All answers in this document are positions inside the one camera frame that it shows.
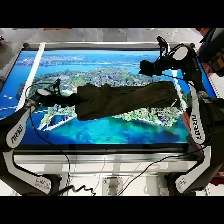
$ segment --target blue water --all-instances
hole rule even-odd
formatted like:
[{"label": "blue water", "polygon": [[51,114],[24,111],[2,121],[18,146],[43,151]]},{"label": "blue water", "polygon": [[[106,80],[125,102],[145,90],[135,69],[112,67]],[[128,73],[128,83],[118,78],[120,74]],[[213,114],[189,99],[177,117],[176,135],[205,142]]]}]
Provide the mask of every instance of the blue water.
[{"label": "blue water", "polygon": [[[63,53],[72,54],[71,51],[51,51],[44,52],[44,56],[47,55],[56,55],[60,56]],[[121,60],[122,57],[128,60],[131,52],[119,52],[116,54],[113,51],[113,56],[104,55],[103,51],[99,52],[99,55],[96,53],[86,52],[86,58],[92,60],[91,57],[94,57],[94,60]],[[19,56],[19,59],[26,59],[30,57],[35,57],[36,52],[22,52]],[[75,55],[85,55],[83,52],[78,52]],[[141,60],[150,60],[154,61],[158,57],[158,52],[134,52],[133,55],[136,57],[136,63],[139,63]],[[58,66],[48,66],[48,67],[39,67],[36,73],[36,76],[40,76],[47,73],[59,72],[65,70],[79,70],[79,71],[89,71],[97,69],[100,67],[122,67],[127,68],[129,72],[133,74],[138,74],[139,68],[130,66],[130,65],[111,65],[111,64],[74,64],[74,65],[58,65]],[[21,83],[23,83],[30,73],[32,66],[18,66],[15,65],[10,73],[10,76],[0,94],[0,109],[16,106],[18,104],[18,99],[16,99],[16,92]],[[166,74],[172,75],[171,71],[167,71]],[[178,77],[182,77],[181,72],[178,72]],[[173,80],[172,78],[162,76],[164,80]],[[189,92],[188,85],[179,81],[181,88],[185,92]],[[0,118],[9,116],[15,111],[15,109],[0,110]],[[33,114],[32,118],[36,127],[39,126],[41,119],[44,117],[44,113]],[[60,121],[60,116],[58,116],[54,122],[57,123]],[[186,136],[189,134],[185,128],[182,118],[180,117],[178,122],[176,122],[172,127],[163,127],[160,125],[154,125],[145,123],[142,121],[124,121],[122,119],[115,119],[112,117],[102,118],[91,121],[78,121],[78,119],[73,119],[72,121],[56,128],[51,131],[39,131],[42,137],[51,141],[54,144],[152,144],[152,143],[184,143],[186,142]],[[41,140],[36,133],[33,131],[30,121],[27,122],[27,131],[23,138],[22,144],[46,144]]]}]

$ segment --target screen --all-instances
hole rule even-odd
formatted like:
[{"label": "screen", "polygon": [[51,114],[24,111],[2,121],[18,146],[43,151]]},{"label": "screen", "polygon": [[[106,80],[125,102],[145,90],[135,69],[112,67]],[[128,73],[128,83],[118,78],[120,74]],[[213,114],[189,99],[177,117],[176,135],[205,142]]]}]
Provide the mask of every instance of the screen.
[{"label": "screen", "polygon": [[[0,119],[12,114],[19,103],[37,51],[22,51],[0,94]],[[188,85],[166,76],[148,77],[138,74],[141,60],[155,61],[159,51],[121,50],[51,50],[44,51],[32,83],[61,79],[61,93],[70,95],[77,87],[91,83],[101,86],[145,86],[152,82],[174,82],[181,99],[181,108],[141,108],[129,113],[102,119],[79,121],[74,106],[40,107],[32,114],[39,134],[53,144],[159,144],[187,143],[188,130],[181,114],[187,107]],[[182,77],[180,70],[164,71]],[[203,74],[210,96],[215,96]],[[30,88],[32,95],[37,85]],[[33,130],[30,120],[22,144],[47,144]]]}]

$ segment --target dark fabric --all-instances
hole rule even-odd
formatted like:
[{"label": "dark fabric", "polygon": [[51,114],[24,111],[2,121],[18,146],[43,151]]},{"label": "dark fabric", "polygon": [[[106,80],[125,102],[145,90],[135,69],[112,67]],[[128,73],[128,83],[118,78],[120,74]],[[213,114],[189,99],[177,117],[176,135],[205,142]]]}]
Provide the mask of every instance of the dark fabric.
[{"label": "dark fabric", "polygon": [[76,104],[79,120],[92,120],[136,109],[170,107],[174,101],[179,107],[180,100],[173,82],[161,81],[147,86],[111,87],[105,84],[97,87],[91,84],[79,86],[77,95],[83,103]]}]

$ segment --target floor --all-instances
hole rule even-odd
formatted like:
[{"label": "floor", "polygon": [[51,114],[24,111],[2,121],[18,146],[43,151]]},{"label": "floor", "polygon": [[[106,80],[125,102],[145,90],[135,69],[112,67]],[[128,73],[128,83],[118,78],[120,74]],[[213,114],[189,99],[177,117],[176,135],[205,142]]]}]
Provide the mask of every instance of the floor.
[{"label": "floor", "polygon": [[[44,31],[43,28],[33,29],[15,29],[15,28],[2,28],[0,35],[5,39],[4,45],[0,48],[0,81],[4,81],[5,72],[8,69],[9,63],[13,56],[18,51],[20,45],[24,42],[55,42],[55,41],[87,41],[87,42],[156,42],[158,35],[162,36],[167,42],[190,42],[195,43],[196,47],[200,46],[199,41],[202,39],[201,35],[191,28],[73,28],[71,30],[50,30]],[[131,164],[128,166],[130,172],[123,178],[123,183],[127,180],[130,181],[131,173],[140,164]],[[34,168],[32,165],[24,165],[29,170]],[[80,187],[85,184],[87,187],[96,187],[97,195],[102,195],[103,191],[103,178],[107,175],[105,172],[101,174],[101,170],[106,169],[102,164],[98,164],[99,169],[96,170],[94,175],[76,175],[72,180],[74,186]],[[130,187],[125,191],[124,195],[166,195],[166,191],[161,186],[159,190],[156,186],[157,183],[161,184],[160,176],[153,173],[138,178]],[[0,195],[17,195],[5,183],[0,182]],[[72,191],[69,195],[90,195],[89,192],[80,191],[74,194]],[[224,195],[224,189],[219,191],[219,195]]]}]

